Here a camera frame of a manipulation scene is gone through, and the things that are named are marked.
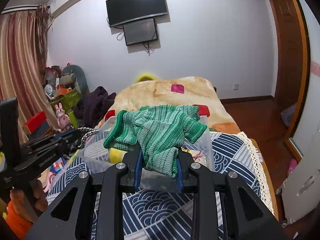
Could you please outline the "left hand orange sleeve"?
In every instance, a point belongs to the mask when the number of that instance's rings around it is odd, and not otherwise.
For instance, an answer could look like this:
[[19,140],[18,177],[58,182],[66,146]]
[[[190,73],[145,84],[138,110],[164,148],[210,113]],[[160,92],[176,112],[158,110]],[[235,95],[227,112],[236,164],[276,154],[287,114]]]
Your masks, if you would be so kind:
[[26,221],[34,223],[41,213],[46,211],[48,202],[39,180],[35,181],[30,189],[33,189],[33,193],[13,188],[10,191],[10,199],[14,211]]

